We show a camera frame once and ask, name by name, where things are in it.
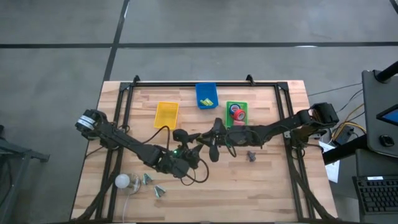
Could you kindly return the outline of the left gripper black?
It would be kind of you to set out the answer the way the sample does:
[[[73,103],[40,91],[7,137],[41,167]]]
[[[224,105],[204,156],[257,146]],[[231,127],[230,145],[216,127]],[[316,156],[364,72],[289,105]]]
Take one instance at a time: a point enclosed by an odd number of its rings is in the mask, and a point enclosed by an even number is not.
[[[193,143],[199,138],[201,133],[188,134],[185,130],[176,129],[173,131],[173,140],[180,142],[176,149],[167,151],[161,159],[161,171],[166,174],[172,174],[176,178],[182,178],[187,175],[189,168],[198,167],[198,159],[203,144],[196,145],[193,149],[188,147],[188,143]]]

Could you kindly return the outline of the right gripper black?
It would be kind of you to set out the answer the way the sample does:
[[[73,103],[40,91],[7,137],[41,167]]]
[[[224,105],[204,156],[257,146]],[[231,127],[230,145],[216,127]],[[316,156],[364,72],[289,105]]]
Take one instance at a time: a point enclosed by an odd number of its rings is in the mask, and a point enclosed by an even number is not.
[[[229,153],[236,157],[235,146],[257,146],[259,135],[249,126],[232,126],[226,129],[221,118],[216,118],[210,131],[203,133],[197,143],[209,146],[209,156],[212,162],[218,162],[220,152],[218,146],[226,146]]]

